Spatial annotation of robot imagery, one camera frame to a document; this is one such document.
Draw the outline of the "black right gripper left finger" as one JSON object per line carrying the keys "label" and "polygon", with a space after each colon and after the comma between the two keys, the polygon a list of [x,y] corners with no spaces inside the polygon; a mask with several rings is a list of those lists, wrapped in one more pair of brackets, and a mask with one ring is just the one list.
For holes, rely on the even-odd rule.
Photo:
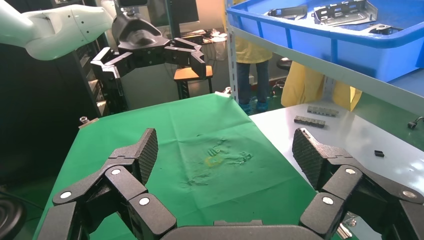
{"label": "black right gripper left finger", "polygon": [[135,144],[115,149],[99,170],[53,197],[38,239],[88,240],[112,214],[137,239],[161,239],[177,221],[146,188],[158,150],[154,128],[147,128]]}

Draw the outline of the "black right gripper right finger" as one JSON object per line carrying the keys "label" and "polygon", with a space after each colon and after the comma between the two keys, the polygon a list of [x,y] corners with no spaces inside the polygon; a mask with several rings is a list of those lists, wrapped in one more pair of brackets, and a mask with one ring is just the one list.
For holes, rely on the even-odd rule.
{"label": "black right gripper right finger", "polygon": [[345,149],[318,142],[305,128],[294,132],[293,157],[316,191],[299,224],[324,240],[348,213],[361,217],[384,240],[424,237],[424,197],[366,169]]}

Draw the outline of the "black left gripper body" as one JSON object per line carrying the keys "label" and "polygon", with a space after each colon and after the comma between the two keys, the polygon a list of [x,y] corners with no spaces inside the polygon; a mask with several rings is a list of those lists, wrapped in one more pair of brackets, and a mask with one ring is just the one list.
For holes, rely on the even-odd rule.
{"label": "black left gripper body", "polygon": [[165,47],[170,40],[139,13],[119,14],[112,23],[112,36],[120,55],[131,53],[130,66],[143,68],[165,63]]}

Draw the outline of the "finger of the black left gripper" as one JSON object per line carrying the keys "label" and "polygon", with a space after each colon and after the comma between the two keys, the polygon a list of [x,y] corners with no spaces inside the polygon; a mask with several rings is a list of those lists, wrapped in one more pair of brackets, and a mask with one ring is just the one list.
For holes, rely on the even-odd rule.
{"label": "finger of the black left gripper", "polygon": [[104,47],[90,62],[98,80],[120,79],[135,69],[133,53],[119,53]]}
{"label": "finger of the black left gripper", "polygon": [[205,56],[201,49],[200,44],[174,38],[164,48],[164,59],[168,64],[190,67],[199,77],[206,77]]}

